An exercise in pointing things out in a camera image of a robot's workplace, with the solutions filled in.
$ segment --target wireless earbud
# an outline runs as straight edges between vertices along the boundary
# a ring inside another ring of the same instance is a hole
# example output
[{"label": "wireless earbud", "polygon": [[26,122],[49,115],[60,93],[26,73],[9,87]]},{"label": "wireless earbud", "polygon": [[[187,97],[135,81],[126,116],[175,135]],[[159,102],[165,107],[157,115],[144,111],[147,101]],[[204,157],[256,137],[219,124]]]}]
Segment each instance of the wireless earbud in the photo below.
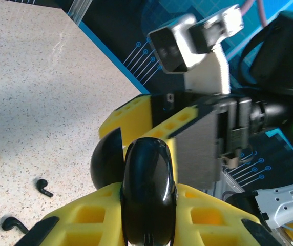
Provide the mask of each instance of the wireless earbud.
[{"label": "wireless earbud", "polygon": [[53,194],[51,192],[44,190],[46,186],[48,186],[48,182],[45,179],[39,179],[36,183],[36,187],[39,192],[41,192],[42,194],[48,197],[52,197]]},{"label": "wireless earbud", "polygon": [[18,227],[22,233],[24,234],[28,233],[27,227],[25,227],[25,225],[20,220],[14,217],[6,218],[3,221],[1,227],[4,231],[9,231],[9,230],[12,230],[14,227]]}]

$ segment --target white plastic part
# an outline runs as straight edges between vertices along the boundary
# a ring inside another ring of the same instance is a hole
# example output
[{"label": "white plastic part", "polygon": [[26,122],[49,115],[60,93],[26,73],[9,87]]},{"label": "white plastic part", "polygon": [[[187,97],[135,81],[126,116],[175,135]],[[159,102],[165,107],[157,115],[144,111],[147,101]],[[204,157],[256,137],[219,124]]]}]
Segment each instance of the white plastic part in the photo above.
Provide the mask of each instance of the white plastic part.
[{"label": "white plastic part", "polygon": [[68,16],[74,21],[76,25],[79,25],[83,19],[91,2],[92,0],[74,0],[68,11]]},{"label": "white plastic part", "polygon": [[215,23],[221,23],[224,27],[224,33],[218,42],[222,42],[227,37],[232,37],[241,31],[244,27],[242,14],[238,4],[221,9],[215,14],[200,21],[206,28]]},{"label": "white plastic part", "polygon": [[270,228],[278,228],[293,221],[293,184],[276,189],[258,190],[259,210],[266,213]]},{"label": "white plastic part", "polygon": [[193,14],[185,14],[178,18],[176,22],[171,23],[171,30],[187,70],[193,70],[206,57],[206,54],[197,54],[192,38],[189,35],[189,28],[196,23],[197,19]]},{"label": "white plastic part", "polygon": [[204,94],[230,94],[229,67],[221,44],[197,65],[184,73],[186,90]]},{"label": "white plastic part", "polygon": [[[225,191],[233,191],[233,192],[244,192],[245,190],[226,172],[223,171],[226,180]],[[293,246],[293,240],[285,233],[285,231],[279,227],[276,229],[272,229],[272,236],[282,245]]]}]

